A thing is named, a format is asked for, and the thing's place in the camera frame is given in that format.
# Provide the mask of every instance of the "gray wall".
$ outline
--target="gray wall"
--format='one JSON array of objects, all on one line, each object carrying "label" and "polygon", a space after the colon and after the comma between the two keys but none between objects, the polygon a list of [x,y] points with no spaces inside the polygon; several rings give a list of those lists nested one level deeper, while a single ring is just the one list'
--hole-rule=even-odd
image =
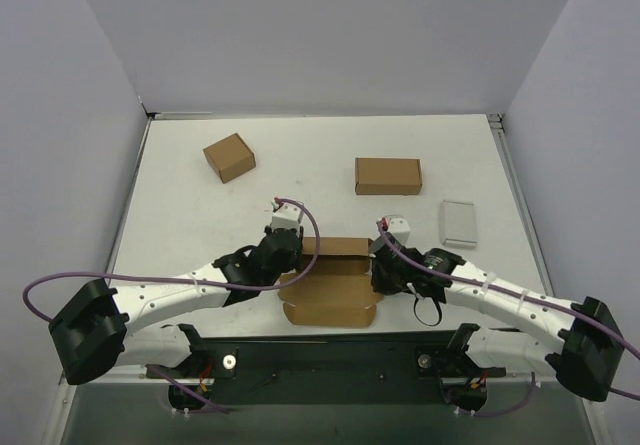
[{"label": "gray wall", "polygon": [[[0,0],[0,443],[39,443],[60,365],[29,281],[104,269],[145,116],[85,0]],[[43,285],[50,314],[77,282]]]},{"label": "gray wall", "polygon": [[[640,0],[569,0],[506,115],[506,135],[556,291],[604,299],[640,343]],[[618,388],[640,393],[626,356]],[[640,405],[606,403],[617,443]]]},{"label": "gray wall", "polygon": [[566,0],[87,0],[148,110],[503,112]]}]

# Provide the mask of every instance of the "white table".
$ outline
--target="white table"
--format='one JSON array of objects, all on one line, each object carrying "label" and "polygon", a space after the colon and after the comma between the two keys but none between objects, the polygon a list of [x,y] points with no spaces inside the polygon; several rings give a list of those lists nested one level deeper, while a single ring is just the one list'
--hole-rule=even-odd
[{"label": "white table", "polygon": [[[238,132],[257,167],[222,184],[202,149]],[[355,157],[420,158],[418,196],[356,196]],[[301,200],[323,236],[376,236],[375,220],[404,215],[409,246],[440,246],[438,206],[443,199],[476,206],[478,247],[455,250],[499,277],[544,293],[527,236],[484,115],[340,118],[160,120],[150,125],[123,229],[115,273],[175,276],[248,244],[270,221],[274,196]],[[311,226],[305,223],[308,234]],[[385,297],[366,332],[424,330],[412,297]],[[419,309],[433,321],[430,301]],[[503,326],[489,317],[444,307],[438,329],[461,322]],[[192,323],[207,336],[345,333],[291,325],[276,292],[225,309],[200,310],[171,323]]]}]

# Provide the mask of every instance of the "wall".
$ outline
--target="wall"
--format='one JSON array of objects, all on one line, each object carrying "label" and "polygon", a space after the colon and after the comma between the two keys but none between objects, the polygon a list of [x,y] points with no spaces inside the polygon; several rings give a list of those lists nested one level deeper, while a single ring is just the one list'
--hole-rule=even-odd
[{"label": "wall", "polygon": [[[569,0],[506,114],[506,135],[556,291],[604,299],[640,343],[640,0]],[[615,385],[640,392],[638,364]],[[617,443],[640,405],[606,403]]]},{"label": "wall", "polygon": [[503,112],[566,0],[87,0],[148,110]]},{"label": "wall", "polygon": [[[85,0],[0,0],[0,443],[39,443],[61,368],[22,305],[104,269],[146,118]],[[78,283],[43,285],[50,314]]]}]

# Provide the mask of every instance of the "brown box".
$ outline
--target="brown box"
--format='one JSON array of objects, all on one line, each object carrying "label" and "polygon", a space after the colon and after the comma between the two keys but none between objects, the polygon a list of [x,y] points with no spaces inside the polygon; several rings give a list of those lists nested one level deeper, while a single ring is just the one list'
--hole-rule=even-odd
[{"label": "brown box", "polygon": [[238,178],[256,166],[256,157],[237,133],[209,145],[203,152],[222,183]]},{"label": "brown box", "polygon": [[[278,291],[285,303],[284,314],[294,325],[366,328],[376,316],[376,303],[369,271],[369,244],[366,238],[321,238],[320,256],[309,275]],[[315,250],[315,237],[302,243],[306,266]],[[280,277],[290,281],[297,273]]]},{"label": "brown box", "polygon": [[419,159],[356,158],[356,195],[418,195],[421,189]]}]

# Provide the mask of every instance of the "gray floor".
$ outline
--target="gray floor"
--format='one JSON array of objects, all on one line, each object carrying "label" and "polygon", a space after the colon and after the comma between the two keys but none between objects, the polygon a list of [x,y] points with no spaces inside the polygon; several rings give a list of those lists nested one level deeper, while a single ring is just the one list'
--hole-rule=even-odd
[{"label": "gray floor", "polygon": [[[171,418],[166,385],[89,384],[73,402],[65,445],[591,444],[582,406],[545,384],[525,409],[499,419],[456,418],[444,405],[255,406]],[[494,384],[486,409],[522,399],[526,385]]]}]

